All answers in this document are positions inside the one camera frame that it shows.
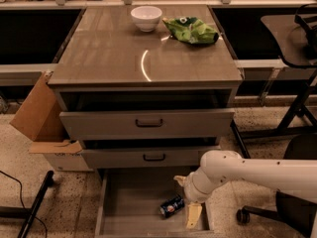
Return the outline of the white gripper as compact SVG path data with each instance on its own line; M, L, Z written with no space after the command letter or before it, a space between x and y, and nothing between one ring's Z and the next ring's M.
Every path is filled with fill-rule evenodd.
M184 186L186 198L190 201L187 205L186 228L193 229L200 218L202 205L212 193L213 184L201 168L191 172L187 177L175 176L173 178L180 186Z

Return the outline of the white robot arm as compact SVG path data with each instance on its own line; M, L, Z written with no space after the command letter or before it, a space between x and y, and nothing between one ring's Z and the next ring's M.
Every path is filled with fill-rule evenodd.
M317 203L316 160L244 159L234 151L212 150L201 157L195 172L173 179L188 201L188 229L196 226L201 204L229 180L242 179Z

